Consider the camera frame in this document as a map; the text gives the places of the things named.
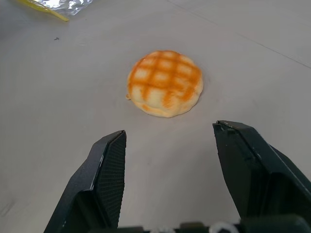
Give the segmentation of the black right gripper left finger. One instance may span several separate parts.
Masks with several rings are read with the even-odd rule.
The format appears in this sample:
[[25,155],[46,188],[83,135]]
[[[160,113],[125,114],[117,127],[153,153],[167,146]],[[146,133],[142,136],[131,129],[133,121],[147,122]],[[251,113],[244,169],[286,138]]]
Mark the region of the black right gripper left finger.
[[126,132],[93,144],[71,176],[44,233],[88,233],[116,229],[125,186]]

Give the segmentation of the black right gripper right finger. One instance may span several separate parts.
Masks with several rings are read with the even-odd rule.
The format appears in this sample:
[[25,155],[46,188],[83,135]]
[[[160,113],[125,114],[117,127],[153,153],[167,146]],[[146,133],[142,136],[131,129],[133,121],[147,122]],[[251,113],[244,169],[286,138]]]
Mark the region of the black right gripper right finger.
[[218,157],[241,218],[294,214],[311,222],[311,181],[251,126],[213,124]]

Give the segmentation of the round orange-grid bun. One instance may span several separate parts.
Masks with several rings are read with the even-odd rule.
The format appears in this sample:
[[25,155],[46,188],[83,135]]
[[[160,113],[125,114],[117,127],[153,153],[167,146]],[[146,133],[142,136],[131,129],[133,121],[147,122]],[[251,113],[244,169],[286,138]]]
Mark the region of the round orange-grid bun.
[[132,67],[126,99],[147,114],[171,118],[188,112],[204,88],[201,69],[172,50],[153,51]]

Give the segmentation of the clear yellow zip bag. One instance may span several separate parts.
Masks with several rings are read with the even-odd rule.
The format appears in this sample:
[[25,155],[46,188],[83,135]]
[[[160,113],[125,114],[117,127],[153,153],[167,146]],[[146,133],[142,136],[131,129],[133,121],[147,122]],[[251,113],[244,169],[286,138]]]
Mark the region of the clear yellow zip bag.
[[94,0],[16,0],[36,11],[68,22],[69,18],[88,7]]

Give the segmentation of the beige table cover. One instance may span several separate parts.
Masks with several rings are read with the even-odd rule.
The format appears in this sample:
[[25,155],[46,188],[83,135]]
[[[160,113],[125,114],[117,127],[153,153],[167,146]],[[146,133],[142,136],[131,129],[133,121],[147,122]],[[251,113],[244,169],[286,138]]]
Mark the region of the beige table cover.
[[[190,57],[191,111],[126,99],[155,50]],[[311,180],[311,0],[93,0],[69,22],[0,0],[0,233],[43,233],[92,145],[127,134],[119,226],[237,222],[213,131],[254,127]]]

